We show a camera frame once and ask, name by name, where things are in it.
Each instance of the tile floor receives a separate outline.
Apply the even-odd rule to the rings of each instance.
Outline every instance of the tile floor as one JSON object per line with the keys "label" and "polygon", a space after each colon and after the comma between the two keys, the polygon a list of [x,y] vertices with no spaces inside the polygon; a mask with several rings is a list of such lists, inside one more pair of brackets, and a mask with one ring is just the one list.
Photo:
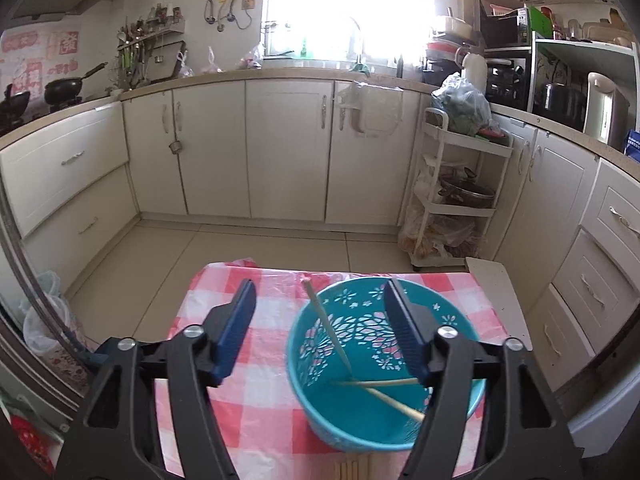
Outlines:
{"label": "tile floor", "polygon": [[212,262],[253,258],[265,268],[412,272],[393,235],[141,220],[71,299],[86,335],[166,336],[192,277]]}

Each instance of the baseboard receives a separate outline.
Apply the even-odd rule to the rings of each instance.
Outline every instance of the baseboard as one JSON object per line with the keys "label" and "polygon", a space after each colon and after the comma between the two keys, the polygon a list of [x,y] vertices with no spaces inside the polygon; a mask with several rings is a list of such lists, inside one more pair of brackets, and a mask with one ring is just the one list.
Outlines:
{"label": "baseboard", "polygon": [[141,213],[145,220],[158,220],[164,222],[188,222],[193,224],[233,225],[238,227],[265,227],[273,229],[300,229],[305,231],[338,231],[342,233],[368,233],[395,235],[398,234],[398,226],[392,225],[351,225],[351,224],[325,224],[324,222],[309,222],[303,220],[279,220],[279,219],[255,219],[232,218],[209,215],[171,215],[166,213]]}
{"label": "baseboard", "polygon": [[135,224],[140,221],[140,215],[135,215],[127,224],[120,230],[118,233],[109,240],[106,245],[100,249],[98,254],[96,254],[92,260],[88,263],[88,265],[78,274],[78,277],[74,280],[74,282],[69,285],[69,287],[64,291],[65,298],[70,301],[80,290],[80,287],[84,285],[84,282],[89,279],[89,276],[92,275],[95,269],[97,269],[98,265],[102,263],[102,261],[107,257],[113,249],[116,247],[120,240],[122,240],[129,231],[133,228]]}

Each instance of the drawer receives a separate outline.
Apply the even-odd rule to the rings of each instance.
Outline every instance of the drawer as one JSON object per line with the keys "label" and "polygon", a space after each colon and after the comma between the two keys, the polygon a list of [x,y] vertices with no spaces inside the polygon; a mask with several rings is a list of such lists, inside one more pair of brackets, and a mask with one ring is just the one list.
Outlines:
{"label": "drawer", "polygon": [[640,183],[601,159],[581,223],[640,289]]}
{"label": "drawer", "polygon": [[2,150],[4,185],[22,236],[128,160],[120,102],[58,121]]}
{"label": "drawer", "polygon": [[552,390],[571,379],[595,352],[566,303],[549,285],[526,317],[531,345]]}
{"label": "drawer", "polygon": [[584,231],[578,234],[554,285],[596,352],[616,335],[640,301],[626,277]]}
{"label": "drawer", "polygon": [[57,210],[23,240],[24,249],[35,270],[55,270],[66,290],[136,213],[122,166]]}

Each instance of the black wok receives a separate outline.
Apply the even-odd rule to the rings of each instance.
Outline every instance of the black wok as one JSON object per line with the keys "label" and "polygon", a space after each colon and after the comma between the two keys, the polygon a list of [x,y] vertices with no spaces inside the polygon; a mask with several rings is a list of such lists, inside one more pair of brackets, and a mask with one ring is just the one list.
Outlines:
{"label": "black wok", "polygon": [[6,86],[4,101],[0,103],[0,114],[19,119],[27,109],[31,92],[20,92],[16,95],[11,95],[13,86],[13,84]]}
{"label": "black wok", "polygon": [[55,106],[75,98],[82,90],[82,80],[100,72],[106,66],[107,63],[100,63],[82,77],[67,77],[47,83],[44,87],[44,101],[48,105]]}

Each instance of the checkered tablecloth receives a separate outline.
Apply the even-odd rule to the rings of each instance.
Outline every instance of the checkered tablecloth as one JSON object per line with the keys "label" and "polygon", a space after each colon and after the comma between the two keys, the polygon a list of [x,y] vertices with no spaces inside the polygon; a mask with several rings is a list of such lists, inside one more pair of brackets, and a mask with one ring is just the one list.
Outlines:
{"label": "checkered tablecloth", "polygon": [[[169,337],[201,323],[214,306],[228,303],[239,283],[251,279],[257,288],[254,318],[232,375],[209,398],[241,480],[333,480],[335,463],[345,454],[324,444],[311,431],[305,413],[289,386],[285,348],[297,312],[308,301],[303,278],[315,290],[362,274],[258,269],[251,260],[210,264],[192,280]],[[471,274],[396,274],[445,296],[471,321],[481,340],[502,342],[506,332]],[[158,381],[158,426],[166,468],[182,475],[175,443],[166,383]],[[471,469],[478,445],[482,404],[471,416],[458,458],[456,475]],[[408,453],[373,453],[372,480],[394,480]]]}

